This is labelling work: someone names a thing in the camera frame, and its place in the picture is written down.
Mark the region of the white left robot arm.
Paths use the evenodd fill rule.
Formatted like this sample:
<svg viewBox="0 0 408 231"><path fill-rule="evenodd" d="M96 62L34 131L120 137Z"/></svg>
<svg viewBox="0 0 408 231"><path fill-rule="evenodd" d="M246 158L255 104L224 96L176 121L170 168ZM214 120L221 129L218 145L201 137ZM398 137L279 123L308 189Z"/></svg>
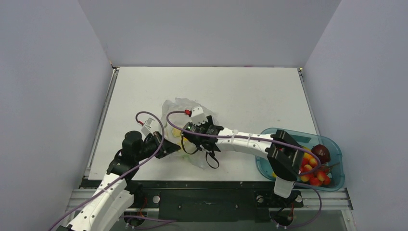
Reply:
<svg viewBox="0 0 408 231"><path fill-rule="evenodd" d="M163 158L181 147L166 140L159 132L143 138L139 131L125 134L122 148L109 164L99 187L89 199L79 205L79 213L59 231L108 231L132 206L143 202L141 184L132 181L143 160Z"/></svg>

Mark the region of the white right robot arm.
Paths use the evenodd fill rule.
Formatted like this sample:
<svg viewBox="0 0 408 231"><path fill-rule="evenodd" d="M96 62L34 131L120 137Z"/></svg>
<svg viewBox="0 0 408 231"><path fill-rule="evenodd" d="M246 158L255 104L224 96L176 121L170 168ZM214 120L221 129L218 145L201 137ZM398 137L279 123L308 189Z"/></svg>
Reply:
<svg viewBox="0 0 408 231"><path fill-rule="evenodd" d="M199 150L209 154L234 151L262 158L276 174L271 199L277 205L286 204L300 174L304 151L284 130L274 134L249 134L214 125L211 121L188 122L182 135Z"/></svg>

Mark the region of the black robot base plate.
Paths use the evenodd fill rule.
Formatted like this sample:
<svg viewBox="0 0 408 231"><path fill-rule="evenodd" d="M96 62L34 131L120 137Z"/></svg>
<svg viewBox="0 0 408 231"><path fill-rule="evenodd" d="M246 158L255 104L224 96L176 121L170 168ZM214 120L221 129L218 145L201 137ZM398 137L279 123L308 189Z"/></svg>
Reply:
<svg viewBox="0 0 408 231"><path fill-rule="evenodd" d="M272 181L134 180L130 211L158 212L160 219L179 222L270 222L304 203L299 190L288 199L273 193Z"/></svg>

